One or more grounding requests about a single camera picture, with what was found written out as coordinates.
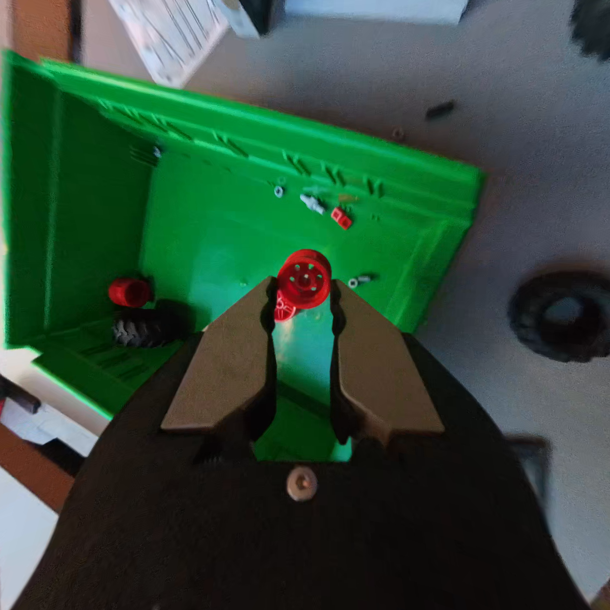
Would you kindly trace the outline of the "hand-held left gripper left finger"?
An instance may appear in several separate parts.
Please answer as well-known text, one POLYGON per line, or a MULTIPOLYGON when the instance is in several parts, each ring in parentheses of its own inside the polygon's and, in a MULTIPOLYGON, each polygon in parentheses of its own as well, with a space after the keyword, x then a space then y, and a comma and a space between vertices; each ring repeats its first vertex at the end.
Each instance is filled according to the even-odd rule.
POLYGON ((276 414, 276 278, 268 276, 204 330, 161 423, 165 432, 211 432, 228 423, 260 439, 276 414))

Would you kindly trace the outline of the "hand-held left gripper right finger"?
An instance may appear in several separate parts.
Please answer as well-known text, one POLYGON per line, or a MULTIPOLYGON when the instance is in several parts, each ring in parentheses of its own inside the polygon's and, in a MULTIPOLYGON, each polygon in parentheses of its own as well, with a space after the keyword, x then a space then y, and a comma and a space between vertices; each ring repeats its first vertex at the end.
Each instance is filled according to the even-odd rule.
POLYGON ((443 434, 401 331, 340 280, 332 281, 330 306, 330 419, 337 440, 443 434))

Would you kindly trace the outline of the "green plastic bin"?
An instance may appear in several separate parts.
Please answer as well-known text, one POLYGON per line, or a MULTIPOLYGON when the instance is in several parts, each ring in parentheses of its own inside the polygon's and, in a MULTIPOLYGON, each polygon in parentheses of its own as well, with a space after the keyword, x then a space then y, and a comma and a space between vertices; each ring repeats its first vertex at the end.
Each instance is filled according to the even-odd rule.
POLYGON ((81 66, 2 61, 4 345, 33 350, 106 418, 176 349, 113 345, 113 280, 150 281, 200 329, 310 248, 343 282, 374 275, 358 293, 413 332, 477 211, 474 166, 81 66))

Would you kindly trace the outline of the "white crumpled sheet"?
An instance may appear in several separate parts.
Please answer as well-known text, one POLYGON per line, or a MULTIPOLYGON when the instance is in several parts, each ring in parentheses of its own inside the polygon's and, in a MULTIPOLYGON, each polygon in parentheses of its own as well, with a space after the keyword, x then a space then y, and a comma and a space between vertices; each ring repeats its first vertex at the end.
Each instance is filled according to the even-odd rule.
POLYGON ((36 414, 31 414, 16 402, 6 399, 1 423, 25 441, 42 446, 58 440, 84 458, 90 454, 99 438, 46 404, 43 404, 36 414))

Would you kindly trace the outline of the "brown wooden plank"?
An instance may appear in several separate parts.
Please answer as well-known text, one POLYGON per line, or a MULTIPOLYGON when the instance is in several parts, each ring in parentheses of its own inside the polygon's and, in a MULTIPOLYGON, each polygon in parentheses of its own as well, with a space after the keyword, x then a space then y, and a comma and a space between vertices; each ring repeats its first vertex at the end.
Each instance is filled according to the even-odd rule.
POLYGON ((32 444, 1 425, 1 468, 60 514, 82 459, 58 441, 32 444))

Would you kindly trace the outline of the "white instruction booklet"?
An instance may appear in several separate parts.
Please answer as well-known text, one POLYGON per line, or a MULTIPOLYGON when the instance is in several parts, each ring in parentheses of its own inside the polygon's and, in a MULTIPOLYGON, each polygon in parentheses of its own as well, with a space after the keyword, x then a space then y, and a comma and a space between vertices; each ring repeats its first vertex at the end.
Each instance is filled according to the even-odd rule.
POLYGON ((158 85, 184 88, 226 34, 213 1, 109 1, 158 85))

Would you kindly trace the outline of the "grey and black block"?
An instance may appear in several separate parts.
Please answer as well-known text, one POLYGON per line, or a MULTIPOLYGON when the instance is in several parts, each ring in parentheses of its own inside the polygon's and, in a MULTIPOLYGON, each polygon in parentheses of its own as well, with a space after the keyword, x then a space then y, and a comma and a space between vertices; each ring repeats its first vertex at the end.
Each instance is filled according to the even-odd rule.
POLYGON ((286 1, 211 1, 240 38, 267 36, 285 14, 286 1))

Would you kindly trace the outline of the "pale box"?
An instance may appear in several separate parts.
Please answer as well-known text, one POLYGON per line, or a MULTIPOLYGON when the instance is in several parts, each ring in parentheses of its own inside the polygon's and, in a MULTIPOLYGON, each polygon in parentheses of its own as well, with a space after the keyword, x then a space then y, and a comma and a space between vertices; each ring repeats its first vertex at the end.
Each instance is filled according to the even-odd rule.
POLYGON ((286 1, 286 13, 305 17, 345 18, 456 25, 469 1, 286 1))

